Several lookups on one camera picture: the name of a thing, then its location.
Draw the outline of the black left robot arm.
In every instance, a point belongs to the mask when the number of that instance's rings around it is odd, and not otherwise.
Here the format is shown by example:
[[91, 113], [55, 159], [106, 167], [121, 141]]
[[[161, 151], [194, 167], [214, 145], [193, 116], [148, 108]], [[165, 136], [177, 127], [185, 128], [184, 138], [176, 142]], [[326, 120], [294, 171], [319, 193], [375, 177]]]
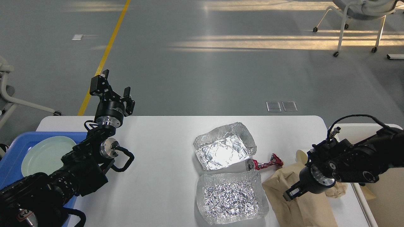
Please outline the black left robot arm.
[[2, 227], [61, 227], [71, 215], [79, 218], [76, 226], [82, 227], [85, 213], [65, 204], [100, 189], [108, 181], [108, 170], [124, 172], [130, 167], [133, 153], [113, 135], [124, 117], [133, 113], [135, 101], [130, 87], [123, 96], [114, 92], [108, 75], [106, 69], [91, 79], [89, 94], [100, 99], [95, 118], [85, 121], [86, 138], [62, 156], [62, 167], [52, 174], [31, 174], [1, 189]]

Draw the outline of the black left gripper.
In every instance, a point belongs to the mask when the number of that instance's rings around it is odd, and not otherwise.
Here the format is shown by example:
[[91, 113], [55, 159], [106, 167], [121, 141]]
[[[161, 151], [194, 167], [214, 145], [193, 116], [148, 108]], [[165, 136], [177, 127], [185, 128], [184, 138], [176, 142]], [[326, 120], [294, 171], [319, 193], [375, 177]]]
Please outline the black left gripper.
[[98, 96], [100, 103], [97, 106], [94, 122], [98, 125], [111, 125], [119, 128], [123, 125], [124, 117], [130, 116], [134, 112], [135, 101], [131, 99], [130, 87], [124, 89], [122, 99], [113, 91], [107, 78], [109, 70], [102, 71], [91, 79], [89, 94]]

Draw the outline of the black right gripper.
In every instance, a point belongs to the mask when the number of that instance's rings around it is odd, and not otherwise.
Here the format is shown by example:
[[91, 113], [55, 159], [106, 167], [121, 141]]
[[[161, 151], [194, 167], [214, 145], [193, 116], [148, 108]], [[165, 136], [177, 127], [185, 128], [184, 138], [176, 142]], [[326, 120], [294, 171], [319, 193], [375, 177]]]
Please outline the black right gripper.
[[306, 166], [299, 173], [299, 181], [283, 193], [283, 198], [292, 201], [307, 192], [320, 194], [335, 184], [335, 179], [324, 176], [317, 167]]

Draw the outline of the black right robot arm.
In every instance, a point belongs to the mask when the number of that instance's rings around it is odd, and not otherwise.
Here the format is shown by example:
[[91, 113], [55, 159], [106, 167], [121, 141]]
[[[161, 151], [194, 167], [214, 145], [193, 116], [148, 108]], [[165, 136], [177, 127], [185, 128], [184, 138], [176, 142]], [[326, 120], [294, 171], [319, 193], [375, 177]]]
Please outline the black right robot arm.
[[340, 128], [332, 125], [327, 137], [319, 144], [313, 144], [308, 151], [308, 160], [299, 173], [299, 181], [283, 194], [286, 201], [292, 201], [310, 192], [320, 194], [341, 183], [376, 183], [379, 175], [390, 168], [403, 167], [404, 132], [390, 127], [377, 118], [371, 118], [381, 129], [356, 144], [347, 139], [337, 141], [335, 135]]

